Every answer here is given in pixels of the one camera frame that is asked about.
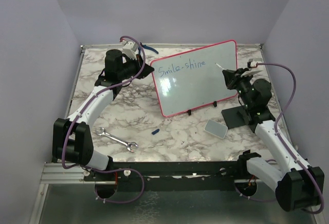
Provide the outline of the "red-framed whiteboard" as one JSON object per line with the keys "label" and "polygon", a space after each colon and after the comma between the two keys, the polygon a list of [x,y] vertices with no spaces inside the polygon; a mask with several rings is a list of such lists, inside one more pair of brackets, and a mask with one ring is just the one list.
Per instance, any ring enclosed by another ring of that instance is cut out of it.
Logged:
{"label": "red-framed whiteboard", "polygon": [[161,114],[171,117],[236,96],[222,70],[237,70],[237,43],[229,40],[153,60],[152,73]]}

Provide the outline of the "blue marker cap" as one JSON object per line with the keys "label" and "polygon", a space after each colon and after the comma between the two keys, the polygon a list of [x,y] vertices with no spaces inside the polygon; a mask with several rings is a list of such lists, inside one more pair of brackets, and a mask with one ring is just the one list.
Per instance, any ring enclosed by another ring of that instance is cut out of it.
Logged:
{"label": "blue marker cap", "polygon": [[159,131],[160,131],[160,129],[156,129],[156,130],[152,131],[151,134],[152,134],[152,135],[155,135],[155,134],[157,134]]}

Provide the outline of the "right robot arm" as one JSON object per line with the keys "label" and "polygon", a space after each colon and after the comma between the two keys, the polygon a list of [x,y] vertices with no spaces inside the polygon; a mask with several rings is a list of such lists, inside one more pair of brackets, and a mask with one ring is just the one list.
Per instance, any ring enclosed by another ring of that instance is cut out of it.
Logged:
{"label": "right robot arm", "polygon": [[249,68],[222,71],[228,90],[235,90],[242,103],[238,107],[222,110],[229,129],[248,126],[269,149],[279,166],[275,168],[261,155],[243,152],[237,161],[236,172],[241,178],[256,176],[271,188],[276,201],[284,211],[302,209],[306,213],[319,214],[324,209],[322,195],[324,172],[312,167],[294,149],[278,127],[268,108],[272,97],[271,83],[257,79],[251,83],[254,72]]}

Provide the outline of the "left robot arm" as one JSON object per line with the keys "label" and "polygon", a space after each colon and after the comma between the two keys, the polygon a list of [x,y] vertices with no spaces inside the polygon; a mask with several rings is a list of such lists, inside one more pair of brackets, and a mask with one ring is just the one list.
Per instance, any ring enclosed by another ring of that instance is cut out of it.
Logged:
{"label": "left robot arm", "polygon": [[123,87],[134,79],[143,79],[154,71],[146,63],[144,50],[129,55],[127,50],[111,49],[105,54],[105,66],[94,88],[83,104],[65,119],[53,125],[52,156],[73,166],[96,170],[97,176],[108,180],[113,176],[113,159],[94,149],[91,129],[103,110],[110,105]]}

